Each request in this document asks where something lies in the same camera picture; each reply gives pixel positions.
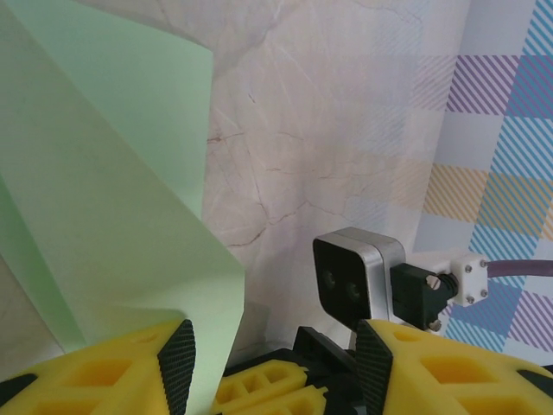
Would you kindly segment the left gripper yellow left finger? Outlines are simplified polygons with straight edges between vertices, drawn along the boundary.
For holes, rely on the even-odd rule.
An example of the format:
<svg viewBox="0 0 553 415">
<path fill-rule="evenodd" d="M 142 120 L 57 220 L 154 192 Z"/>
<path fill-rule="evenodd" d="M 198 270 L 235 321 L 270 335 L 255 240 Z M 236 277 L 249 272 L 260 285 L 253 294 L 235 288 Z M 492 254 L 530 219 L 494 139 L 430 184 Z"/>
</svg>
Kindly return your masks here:
<svg viewBox="0 0 553 415">
<path fill-rule="evenodd" d="M 3 414 L 183 414 L 191 321 L 169 320 L 43 361 L 1 383 Z"/>
</svg>

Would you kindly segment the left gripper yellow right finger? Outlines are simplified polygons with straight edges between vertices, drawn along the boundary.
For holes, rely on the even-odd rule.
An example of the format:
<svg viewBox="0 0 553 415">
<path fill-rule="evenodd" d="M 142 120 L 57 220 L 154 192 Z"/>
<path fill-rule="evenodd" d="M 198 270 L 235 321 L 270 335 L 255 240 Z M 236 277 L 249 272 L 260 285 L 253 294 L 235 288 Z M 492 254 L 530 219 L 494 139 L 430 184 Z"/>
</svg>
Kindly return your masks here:
<svg viewBox="0 0 553 415">
<path fill-rule="evenodd" d="M 358 324 L 369 414 L 550 414 L 552 374 L 529 361 L 381 320 Z"/>
</svg>

